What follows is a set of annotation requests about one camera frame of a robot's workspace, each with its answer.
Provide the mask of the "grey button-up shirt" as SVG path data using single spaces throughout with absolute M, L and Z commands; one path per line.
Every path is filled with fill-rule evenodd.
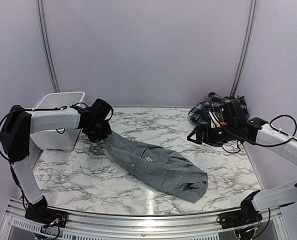
M 115 132 L 103 142 L 119 165 L 151 188 L 190 203 L 207 192 L 207 173 L 174 150 L 125 139 Z

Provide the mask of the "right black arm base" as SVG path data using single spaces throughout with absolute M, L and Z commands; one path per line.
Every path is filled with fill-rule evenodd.
M 259 211 L 255 210 L 252 200 L 260 190 L 250 193 L 241 203 L 240 210 L 220 213 L 216 218 L 222 229 L 240 227 L 244 225 L 260 222 L 263 217 Z

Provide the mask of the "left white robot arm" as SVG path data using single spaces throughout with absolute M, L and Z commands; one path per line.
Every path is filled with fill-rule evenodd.
M 31 213 L 40 222 L 52 218 L 44 206 L 43 194 L 29 160 L 30 144 L 40 149 L 72 150 L 78 131 L 91 141 L 104 139 L 111 133 L 109 120 L 114 109 L 98 99 L 92 106 L 78 104 L 54 108 L 23 108 L 13 105 L 0 122 L 0 154 L 9 162 L 16 184 L 28 203 Z

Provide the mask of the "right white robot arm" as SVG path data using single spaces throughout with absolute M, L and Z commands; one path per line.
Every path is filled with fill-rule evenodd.
M 242 123 L 219 122 L 211 119 L 211 125 L 197 125 L 187 136 L 187 140 L 213 147 L 222 147 L 229 141 L 239 141 L 268 149 L 278 158 L 284 159 L 297 167 L 297 138 L 274 127 L 271 123 L 255 117 Z M 297 178 L 271 189 L 251 193 L 241 202 L 241 209 L 236 213 L 236 220 L 247 224 L 256 212 L 297 203 Z

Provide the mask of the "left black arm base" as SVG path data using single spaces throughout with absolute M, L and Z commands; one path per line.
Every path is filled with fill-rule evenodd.
M 68 213 L 66 211 L 53 209 L 48 207 L 48 202 L 43 196 L 42 199 L 35 203 L 23 202 L 25 208 L 25 218 L 44 224 L 48 227 L 64 228 L 67 223 Z

